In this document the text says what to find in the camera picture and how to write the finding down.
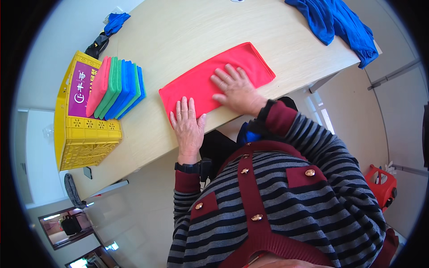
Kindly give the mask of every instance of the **yellow plastic crate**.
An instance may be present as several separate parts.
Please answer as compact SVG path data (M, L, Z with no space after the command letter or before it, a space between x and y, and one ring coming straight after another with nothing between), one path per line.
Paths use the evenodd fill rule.
M116 119L86 117L86 102L101 61L77 51L67 69L54 116L54 146L58 170L98 165L121 142Z

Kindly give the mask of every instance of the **electrical outlet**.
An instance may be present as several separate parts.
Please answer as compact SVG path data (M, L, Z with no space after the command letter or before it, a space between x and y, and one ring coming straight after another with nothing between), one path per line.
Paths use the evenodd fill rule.
M104 19L104 21L103 21L103 23L104 24L108 24L109 23L109 16L110 16L110 14L122 14L123 13L123 11L120 9L120 8L118 8L118 7L115 7L115 9L112 11L112 12L110 12L108 15L107 15L107 17Z

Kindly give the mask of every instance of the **black pants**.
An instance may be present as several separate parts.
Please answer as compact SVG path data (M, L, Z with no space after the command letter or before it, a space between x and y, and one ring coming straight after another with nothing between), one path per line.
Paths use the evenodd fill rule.
M295 102L289 97L281 97L278 99L282 101L287 107L298 111ZM240 146L230 138L217 130L213 130L204 135L202 146L199 150L201 157L207 157L211 159L211 169L208 173L210 180L214 180L216 174L221 168L222 164L227 158L238 150Z

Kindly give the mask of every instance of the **gray and black stripes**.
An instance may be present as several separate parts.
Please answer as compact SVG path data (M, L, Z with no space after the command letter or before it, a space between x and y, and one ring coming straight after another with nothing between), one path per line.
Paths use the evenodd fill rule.
M300 114L284 141L308 161L281 152L253 154L271 230L318 248L335 267L369 267L383 244L386 224L356 159L336 135ZM246 240L239 160L228 163L201 193L174 192L168 267L217 267ZM327 182L289 188L286 169L309 165L317 165ZM212 192L218 211L191 221L193 205Z

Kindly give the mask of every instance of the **green towel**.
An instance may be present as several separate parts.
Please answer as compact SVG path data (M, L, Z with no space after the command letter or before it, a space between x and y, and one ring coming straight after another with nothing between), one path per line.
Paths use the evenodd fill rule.
M141 93L141 91L140 91L140 83L139 83L139 75L138 75L138 72L137 72L137 64L136 63L133 63L134 64L134 70L135 70L135 81L136 81L136 95L134 96L134 98L132 98L131 99L131 101L127 104L127 106L125 106L119 113L118 113L118 115L116 115L115 116L115 118L117 119L118 117L120 117L121 116L121 114L123 113L123 112L125 112L127 109L128 109L128 107L131 105L131 104L133 104L135 101L136 101L136 99L138 99L139 97L140 97L140 95L142 94Z
M95 109L95 112L94 112L95 118L102 119L104 117L104 115L103 117L100 117L100 114L103 112L104 108L106 107L106 105L109 103L109 101L112 99L113 95L116 92L116 87L113 86L114 84L113 79L114 79L114 76L115 76L114 74L116 72L117 67L118 67L118 57L112 57L110 62L110 71L109 71L109 85L107 87L106 93L101 99L101 102Z
M103 111L101 112L100 119L104 118L104 116L109 111L110 107L115 103L116 99L118 98L119 94L122 91L122 75L121 75L122 61L118 60L118 57L115 57L115 58L116 58L116 69L113 76L113 87L115 88L115 93L113 94L109 103L104 107Z

